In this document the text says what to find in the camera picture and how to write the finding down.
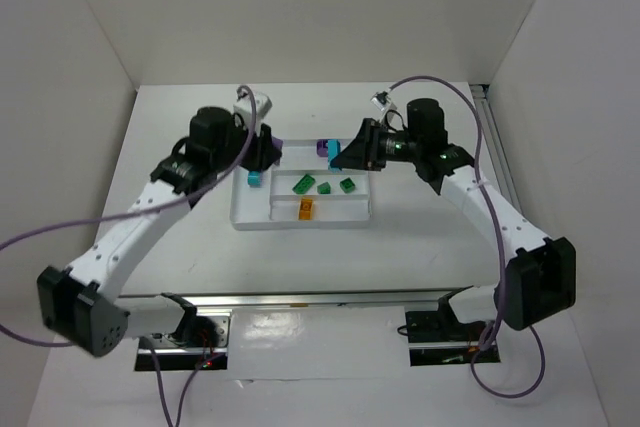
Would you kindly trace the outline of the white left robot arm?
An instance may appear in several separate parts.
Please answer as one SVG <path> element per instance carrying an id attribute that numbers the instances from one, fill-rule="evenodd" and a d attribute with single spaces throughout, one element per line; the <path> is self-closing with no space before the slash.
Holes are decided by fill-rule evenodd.
<path id="1" fill-rule="evenodd" d="M 37 279 L 44 325 L 100 358 L 123 339 L 165 334 L 180 344 L 203 321 L 196 307 L 173 293 L 132 303 L 120 294 L 135 268 L 204 195 L 204 188 L 241 167 L 264 172 L 281 158 L 269 125 L 240 113 L 202 107 L 189 133 L 151 172 L 130 207 L 87 252 L 65 268 L 47 267 Z"/>

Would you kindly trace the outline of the teal lego brick front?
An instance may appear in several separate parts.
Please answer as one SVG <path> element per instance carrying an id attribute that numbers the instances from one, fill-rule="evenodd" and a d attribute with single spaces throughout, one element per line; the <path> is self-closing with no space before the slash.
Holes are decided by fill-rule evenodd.
<path id="1" fill-rule="evenodd" d="M 327 142 L 327 159 L 328 159 L 328 169 L 331 172 L 340 171 L 340 168 L 334 167 L 332 162 L 333 160 L 340 154 L 341 152 L 341 144 L 337 139 L 329 139 Z"/>

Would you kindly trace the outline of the yellow lego brick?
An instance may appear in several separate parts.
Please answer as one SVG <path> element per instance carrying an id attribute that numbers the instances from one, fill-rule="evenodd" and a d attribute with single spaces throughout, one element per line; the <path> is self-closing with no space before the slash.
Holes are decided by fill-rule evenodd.
<path id="1" fill-rule="evenodd" d="M 302 198 L 299 203 L 298 220 L 311 221 L 313 219 L 314 202 L 311 198 Z"/>

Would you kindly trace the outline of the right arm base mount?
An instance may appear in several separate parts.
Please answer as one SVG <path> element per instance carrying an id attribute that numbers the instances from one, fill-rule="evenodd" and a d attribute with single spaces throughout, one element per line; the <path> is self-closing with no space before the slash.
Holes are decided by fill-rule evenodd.
<path id="1" fill-rule="evenodd" d="M 436 311 L 407 311 L 396 332 L 408 341 L 410 365 L 453 366 L 470 364 L 479 350 L 484 322 L 460 324 L 445 321 Z"/>

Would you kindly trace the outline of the purple lego brick front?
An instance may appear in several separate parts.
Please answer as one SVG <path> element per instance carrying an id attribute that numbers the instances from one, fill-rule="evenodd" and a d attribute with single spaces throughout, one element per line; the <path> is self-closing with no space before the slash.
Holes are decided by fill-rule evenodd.
<path id="1" fill-rule="evenodd" d="M 277 148 L 277 149 L 281 150 L 281 149 L 283 148 L 284 141 L 283 141 L 282 139 L 277 138 L 277 137 L 273 137 L 273 138 L 272 138 L 272 145 L 273 145 L 275 148 Z"/>

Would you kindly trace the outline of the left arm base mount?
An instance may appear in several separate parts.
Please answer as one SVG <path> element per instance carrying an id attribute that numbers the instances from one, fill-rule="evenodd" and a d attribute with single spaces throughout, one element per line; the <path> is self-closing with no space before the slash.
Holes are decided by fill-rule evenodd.
<path id="1" fill-rule="evenodd" d="M 162 372 L 188 372 L 200 366 L 204 371 L 223 371 L 228 367 L 228 343 L 231 312 L 201 309 L 196 326 L 188 340 L 177 340 L 170 334 L 154 333 L 138 344 L 134 370 L 155 369 L 149 345 L 156 352 Z"/>

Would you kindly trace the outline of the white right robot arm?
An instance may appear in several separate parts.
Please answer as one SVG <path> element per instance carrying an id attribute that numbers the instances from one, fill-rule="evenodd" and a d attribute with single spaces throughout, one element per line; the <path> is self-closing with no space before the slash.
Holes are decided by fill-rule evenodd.
<path id="1" fill-rule="evenodd" d="M 476 160 L 451 143 L 445 115 L 434 99 L 407 105 L 407 123 L 366 118 L 355 138 L 331 159 L 333 168 L 380 171 L 389 162 L 412 164 L 418 177 L 449 201 L 495 248 L 496 285 L 474 286 L 443 297 L 439 308 L 459 324 L 504 322 L 522 331 L 574 306 L 576 250 L 522 216 L 488 181 Z"/>

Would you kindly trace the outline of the green lego brick small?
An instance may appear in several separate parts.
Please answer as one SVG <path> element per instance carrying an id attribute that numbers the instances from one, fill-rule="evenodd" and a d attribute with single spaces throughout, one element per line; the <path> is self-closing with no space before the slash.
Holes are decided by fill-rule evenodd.
<path id="1" fill-rule="evenodd" d="M 331 193 L 331 185 L 328 182 L 321 183 L 317 186 L 317 193 L 319 195 L 328 195 Z"/>

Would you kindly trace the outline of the purple lego brick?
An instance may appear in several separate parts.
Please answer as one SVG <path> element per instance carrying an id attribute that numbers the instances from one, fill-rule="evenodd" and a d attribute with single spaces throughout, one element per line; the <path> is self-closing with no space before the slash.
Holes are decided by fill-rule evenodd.
<path id="1" fill-rule="evenodd" d="M 272 138 L 272 145 L 273 145 L 275 148 L 277 148 L 277 149 L 281 150 L 281 149 L 283 148 L 284 141 L 283 141 L 282 139 L 277 138 L 277 137 L 273 137 L 273 138 Z"/>
<path id="2" fill-rule="evenodd" d="M 321 158 L 327 158 L 329 155 L 328 139 L 319 139 L 316 142 L 316 153 Z"/>

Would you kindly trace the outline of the teal lego brick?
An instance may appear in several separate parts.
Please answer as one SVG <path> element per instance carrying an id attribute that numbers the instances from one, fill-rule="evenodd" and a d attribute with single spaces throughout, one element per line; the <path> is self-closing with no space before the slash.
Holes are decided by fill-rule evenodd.
<path id="1" fill-rule="evenodd" d="M 333 160 L 340 154 L 341 152 L 341 144 L 337 139 L 329 139 L 327 142 L 327 159 L 328 159 L 328 169 L 331 172 L 340 171 L 340 168 L 334 167 L 332 162 Z"/>
<path id="2" fill-rule="evenodd" d="M 247 175 L 247 184 L 251 188 L 260 188 L 263 185 L 263 174 L 251 171 Z"/>

